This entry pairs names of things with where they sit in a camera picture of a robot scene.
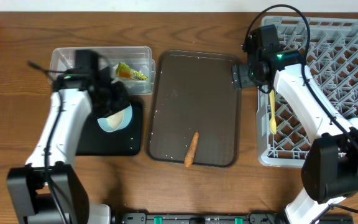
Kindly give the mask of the light blue bowl with rice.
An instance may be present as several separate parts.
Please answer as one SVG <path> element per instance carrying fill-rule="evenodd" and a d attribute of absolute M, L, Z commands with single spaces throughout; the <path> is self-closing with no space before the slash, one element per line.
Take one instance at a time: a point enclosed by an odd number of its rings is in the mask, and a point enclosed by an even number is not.
<path fill-rule="evenodd" d="M 127 108 L 107 118 L 98 118 L 98 124 L 103 131 L 112 133 L 126 128 L 131 122 L 132 115 L 132 105 L 129 105 Z"/>

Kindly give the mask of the yellow snack wrapper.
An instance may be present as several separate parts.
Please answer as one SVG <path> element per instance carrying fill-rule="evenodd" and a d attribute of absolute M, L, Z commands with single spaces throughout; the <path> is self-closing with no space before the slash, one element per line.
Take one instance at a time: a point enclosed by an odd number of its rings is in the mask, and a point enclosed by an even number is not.
<path fill-rule="evenodd" d="M 125 78 L 128 80 L 140 80 L 144 81 L 147 79 L 145 75 L 138 72 L 137 70 L 132 69 L 126 63 L 118 63 L 113 67 L 116 77 Z"/>

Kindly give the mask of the yellow plastic spoon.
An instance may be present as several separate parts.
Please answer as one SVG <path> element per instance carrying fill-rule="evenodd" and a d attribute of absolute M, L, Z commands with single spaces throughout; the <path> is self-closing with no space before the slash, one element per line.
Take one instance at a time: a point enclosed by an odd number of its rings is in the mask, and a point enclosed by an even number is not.
<path fill-rule="evenodd" d="M 270 109 L 271 109 L 271 118 L 269 121 L 270 132 L 272 134 L 276 134 L 277 133 L 277 124 L 276 124 L 276 120 L 275 120 L 275 91 L 274 90 L 272 90 L 269 93 L 269 101 L 270 101 Z"/>

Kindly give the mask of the orange carrot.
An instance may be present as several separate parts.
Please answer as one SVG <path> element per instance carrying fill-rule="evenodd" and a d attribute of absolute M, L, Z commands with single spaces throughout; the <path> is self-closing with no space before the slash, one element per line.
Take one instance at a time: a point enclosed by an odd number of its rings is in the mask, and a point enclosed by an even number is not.
<path fill-rule="evenodd" d="M 195 159 L 196 150 L 198 147 L 198 141 L 199 141 L 199 131 L 196 131 L 193 139 L 191 140 L 190 146 L 188 148 L 188 152 L 186 153 L 185 159 L 184 159 L 184 165 L 186 167 L 190 167 L 193 164 L 193 161 Z"/>

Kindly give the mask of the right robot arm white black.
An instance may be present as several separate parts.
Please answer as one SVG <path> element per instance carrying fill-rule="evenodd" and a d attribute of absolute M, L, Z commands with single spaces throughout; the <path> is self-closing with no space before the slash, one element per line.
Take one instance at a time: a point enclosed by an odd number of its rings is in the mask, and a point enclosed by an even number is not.
<path fill-rule="evenodd" d="M 237 90 L 268 86 L 281 95 L 306 131 L 311 148 L 301 169 L 303 189 L 285 207 L 287 223 L 317 223 L 330 209 L 352 213 L 341 202 L 358 193 L 358 126 L 339 114 L 314 82 L 297 50 L 254 54 L 235 65 Z"/>

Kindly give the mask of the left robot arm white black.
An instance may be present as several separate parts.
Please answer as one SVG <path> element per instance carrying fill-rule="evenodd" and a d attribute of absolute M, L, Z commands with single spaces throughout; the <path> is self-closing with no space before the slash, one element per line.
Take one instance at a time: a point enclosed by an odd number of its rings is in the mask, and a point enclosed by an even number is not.
<path fill-rule="evenodd" d="M 42 135 L 25 166 L 12 168 L 7 187 L 19 223 L 112 223 L 112 209 L 91 203 L 74 171 L 91 114 L 107 118 L 131 107 L 124 84 L 101 75 L 59 75 Z"/>

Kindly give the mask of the clear plastic waste bin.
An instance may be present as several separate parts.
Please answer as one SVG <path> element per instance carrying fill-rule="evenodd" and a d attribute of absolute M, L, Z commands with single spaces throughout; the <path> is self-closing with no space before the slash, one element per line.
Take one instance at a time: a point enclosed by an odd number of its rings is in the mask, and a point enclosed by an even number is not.
<path fill-rule="evenodd" d="M 99 66 L 108 65 L 114 67 L 119 63 L 125 63 L 144 76 L 146 80 L 121 79 L 130 95 L 151 95 L 154 90 L 155 61 L 152 58 L 151 48 L 148 46 L 126 47 L 82 47 L 83 50 L 92 50 L 102 55 Z M 75 51 L 77 47 L 57 48 L 52 52 L 50 62 L 51 70 L 64 71 L 75 65 Z"/>

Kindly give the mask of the grey dishwasher rack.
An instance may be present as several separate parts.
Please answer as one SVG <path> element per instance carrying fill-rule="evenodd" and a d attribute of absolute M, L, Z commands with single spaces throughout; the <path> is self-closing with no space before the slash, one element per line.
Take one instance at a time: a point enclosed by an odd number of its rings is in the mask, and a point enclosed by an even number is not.
<path fill-rule="evenodd" d="M 309 48 L 307 64 L 315 82 L 346 119 L 358 118 L 358 19 L 265 16 L 262 26 L 274 25 L 286 50 Z M 310 44 L 306 44 L 310 31 Z M 277 132 L 270 132 L 270 101 L 258 92 L 257 153 L 264 166 L 301 168 L 311 144 L 290 105 L 275 95 Z"/>

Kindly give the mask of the black tray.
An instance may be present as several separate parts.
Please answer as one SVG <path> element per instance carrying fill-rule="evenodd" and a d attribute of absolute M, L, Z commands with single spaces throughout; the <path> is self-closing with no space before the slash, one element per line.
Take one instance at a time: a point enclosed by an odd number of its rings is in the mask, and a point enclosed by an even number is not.
<path fill-rule="evenodd" d="M 122 130 L 108 133 L 99 126 L 91 113 L 85 121 L 77 147 L 77 156 L 134 156 L 139 153 L 142 139 L 142 101 L 130 100 L 132 119 Z"/>

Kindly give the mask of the dark brown serving tray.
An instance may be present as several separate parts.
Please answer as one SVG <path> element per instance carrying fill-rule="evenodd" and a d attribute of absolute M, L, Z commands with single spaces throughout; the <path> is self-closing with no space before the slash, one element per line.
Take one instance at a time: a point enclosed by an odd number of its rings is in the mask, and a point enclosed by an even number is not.
<path fill-rule="evenodd" d="M 226 168 L 239 153 L 241 92 L 228 54 L 167 50 L 159 58 L 145 150 L 156 161 L 182 164 L 195 133 L 193 163 Z"/>

